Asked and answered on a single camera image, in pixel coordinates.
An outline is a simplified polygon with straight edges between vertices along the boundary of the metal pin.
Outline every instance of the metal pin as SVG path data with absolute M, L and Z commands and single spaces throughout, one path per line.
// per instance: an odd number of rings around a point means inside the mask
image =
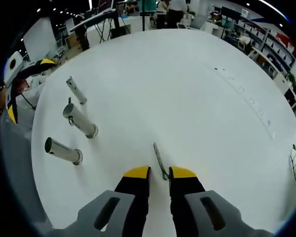
M 50 137 L 46 139 L 45 151 L 56 157 L 70 161 L 74 165 L 81 164 L 83 159 L 82 152 L 79 149 L 70 149 Z
M 164 168 L 164 166 L 163 166 L 162 159 L 161 159 L 161 155 L 160 155 L 160 152 L 159 152 L 159 149 L 158 149 L 156 143 L 153 144 L 153 148 L 154 148 L 154 152 L 156 153 L 156 156 L 157 156 L 157 160 L 158 160 L 159 166 L 160 166 L 160 168 L 161 168 L 162 178 L 163 178 L 164 180 L 169 180 L 169 174 L 166 172 L 166 170 L 165 170 L 165 168 Z
M 63 111 L 63 116 L 69 120 L 71 126 L 75 125 L 87 138 L 98 134 L 98 127 L 89 121 L 74 104 L 68 104 Z
M 69 86 L 70 90 L 73 92 L 73 94 L 77 97 L 79 103 L 82 105 L 85 104 L 85 102 L 87 102 L 87 98 L 79 90 L 76 83 L 74 82 L 74 79 L 70 76 L 66 83 Z

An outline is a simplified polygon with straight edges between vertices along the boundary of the metal tube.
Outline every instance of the metal tube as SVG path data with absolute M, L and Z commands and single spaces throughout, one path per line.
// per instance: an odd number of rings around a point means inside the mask
M 46 139 L 45 151 L 56 157 L 70 161 L 74 165 L 81 164 L 83 159 L 82 152 L 80 150 L 70 149 L 50 137 Z
M 79 103 L 82 105 L 85 104 L 85 102 L 87 102 L 87 98 L 79 90 L 74 79 L 70 76 L 66 83 L 69 86 L 70 90 L 73 92 L 73 94 L 77 97 Z
M 68 104 L 63 111 L 63 116 L 69 120 L 69 124 L 79 128 L 87 138 L 93 138 L 98 134 L 98 127 L 89 121 L 74 104 Z

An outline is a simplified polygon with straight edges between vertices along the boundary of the ceiling light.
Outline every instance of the ceiling light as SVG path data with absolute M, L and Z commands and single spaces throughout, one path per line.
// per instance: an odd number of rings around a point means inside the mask
M 276 9 L 275 7 L 273 7 L 273 6 L 272 6 L 271 4 L 269 4 L 268 2 L 266 2 L 266 1 L 264 1 L 264 0 L 258 0 L 258 1 L 260 1 L 260 2 L 264 3 L 265 5 L 271 7 L 274 11 L 276 11 L 278 14 L 280 14 L 281 16 L 283 16 L 287 21 L 289 21 L 288 18 L 287 18 L 282 12 L 280 12 L 278 9 Z

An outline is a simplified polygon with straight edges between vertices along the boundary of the monitor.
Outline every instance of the monitor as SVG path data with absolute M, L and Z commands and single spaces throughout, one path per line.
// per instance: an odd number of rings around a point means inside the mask
M 113 9 L 114 0 L 99 0 L 98 14 Z

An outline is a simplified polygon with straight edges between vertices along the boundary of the white table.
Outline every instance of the white table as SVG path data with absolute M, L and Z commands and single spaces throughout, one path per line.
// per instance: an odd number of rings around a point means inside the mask
M 110 32 L 110 19 L 103 21 L 99 24 L 99 28 L 103 30 L 103 38 L 105 40 L 108 39 L 109 32 Z M 129 16 L 127 18 L 122 19 L 121 17 L 118 18 L 119 26 L 123 27 L 124 25 L 129 27 L 130 33 L 136 33 L 143 31 L 143 19 L 141 16 Z M 145 16 L 145 30 L 149 30 L 150 28 L 150 20 L 149 16 Z M 111 22 L 111 28 L 115 29 L 114 21 Z M 95 26 L 91 26 L 87 29 L 87 38 L 90 44 L 90 47 L 96 46 L 100 43 L 100 35 L 96 30 Z
M 263 105 L 274 123 L 274 140 L 215 67 L 232 72 Z M 88 98 L 85 106 L 67 87 L 69 76 Z M 51 223 L 65 228 L 97 195 L 114 190 L 125 171 L 150 165 L 143 236 L 175 236 L 168 183 L 152 147 L 156 142 L 166 167 L 193 170 L 205 189 L 239 208 L 246 223 L 273 231 L 292 178 L 288 154 L 296 145 L 296 119 L 266 77 L 223 40 L 182 29 L 119 37 L 62 65 L 46 82 L 32 133 L 35 182 Z M 98 125 L 96 138 L 87 139 L 62 117 L 68 97 Z M 47 137 L 81 149 L 82 164 L 46 154 Z

